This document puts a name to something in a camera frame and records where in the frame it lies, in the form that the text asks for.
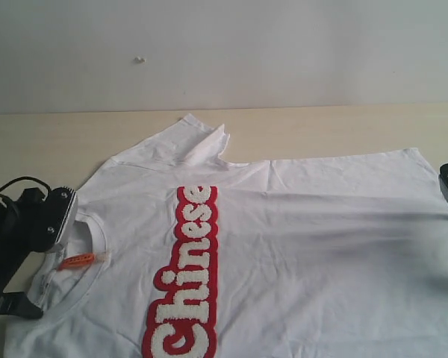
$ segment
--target t-shirt sleeve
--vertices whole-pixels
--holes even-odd
[[[85,204],[123,195],[129,192],[129,186],[151,173],[164,174],[182,165],[202,165],[223,152],[227,142],[223,125],[212,128],[188,114],[164,131],[107,160],[79,189],[79,201]]]

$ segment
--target red and white patch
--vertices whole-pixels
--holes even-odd
[[[145,358],[211,358],[217,348],[217,188],[178,188],[176,243],[155,275],[163,299],[151,303]]]

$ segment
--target light wood surface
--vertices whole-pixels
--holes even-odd
[[[78,188],[96,168],[189,111],[0,116],[0,185],[33,175]],[[448,104],[191,111],[208,125],[225,123],[224,158],[338,157],[418,147],[438,170],[448,163]],[[16,197],[24,186],[7,193]],[[23,290],[43,257],[32,254],[8,285]],[[0,319],[0,357],[4,324]]]

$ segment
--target white t-shirt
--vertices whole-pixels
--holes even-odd
[[[188,116],[106,162],[5,356],[448,357],[448,206],[416,149],[235,165],[227,139]],[[55,271],[88,251],[111,258]]]

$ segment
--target white wall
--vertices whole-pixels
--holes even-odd
[[[0,0],[0,113],[414,101],[448,0]]]

